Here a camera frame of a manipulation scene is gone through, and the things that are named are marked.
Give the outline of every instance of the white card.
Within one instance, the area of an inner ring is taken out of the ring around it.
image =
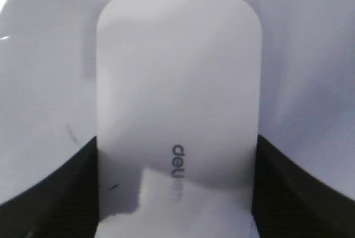
[[[260,66],[261,26],[242,0],[106,6],[97,237],[248,237]]]

